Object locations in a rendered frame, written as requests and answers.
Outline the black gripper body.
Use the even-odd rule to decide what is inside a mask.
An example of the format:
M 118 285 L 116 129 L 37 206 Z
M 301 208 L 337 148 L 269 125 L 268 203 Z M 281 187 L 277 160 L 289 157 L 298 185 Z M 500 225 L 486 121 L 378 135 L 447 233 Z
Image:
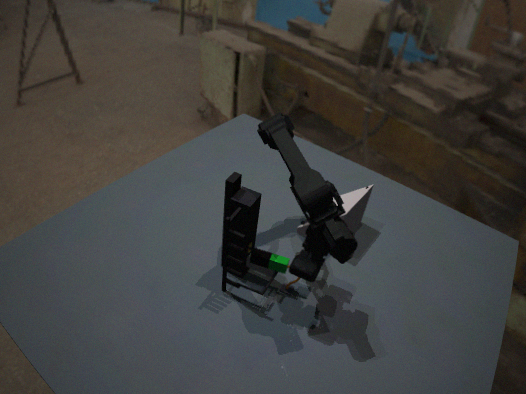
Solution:
M 321 269 L 319 263 L 324 255 L 322 255 L 326 244 L 321 237 L 320 233 L 312 231 L 311 226 L 308 227 L 306 234 L 307 237 L 303 243 L 303 247 L 306 248 L 303 256 L 296 255 L 292 264 L 290 265 L 290 274 L 293 274 L 306 281 L 315 281 Z

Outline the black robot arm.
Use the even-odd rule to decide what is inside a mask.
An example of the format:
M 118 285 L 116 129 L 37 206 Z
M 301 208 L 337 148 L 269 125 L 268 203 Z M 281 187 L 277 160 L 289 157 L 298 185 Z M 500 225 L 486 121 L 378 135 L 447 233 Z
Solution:
M 322 255 L 332 255 L 344 264 L 352 258 L 357 247 L 355 233 L 340 218 L 345 214 L 344 204 L 333 183 L 324 181 L 320 172 L 311 169 L 293 140 L 295 128 L 287 114 L 278 113 L 258 124 L 264 144 L 278 150 L 291 176 L 289 182 L 296 200 L 307 218 L 312 231 L 320 233 L 326 247 Z M 338 206 L 334 203 L 335 199 Z M 308 217 L 307 213 L 310 215 Z

